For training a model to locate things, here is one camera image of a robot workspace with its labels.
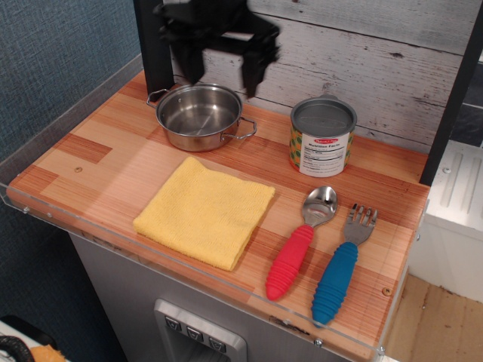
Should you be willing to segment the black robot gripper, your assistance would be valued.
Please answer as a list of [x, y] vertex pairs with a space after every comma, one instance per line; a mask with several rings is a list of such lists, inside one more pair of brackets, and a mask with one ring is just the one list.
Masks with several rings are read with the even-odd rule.
[[241, 76], [248, 99], [256, 96], [265, 71], [278, 58], [280, 30], [256, 15], [246, 1], [187, 1], [159, 5], [159, 30], [190, 84], [205, 74], [203, 50], [242, 55]]

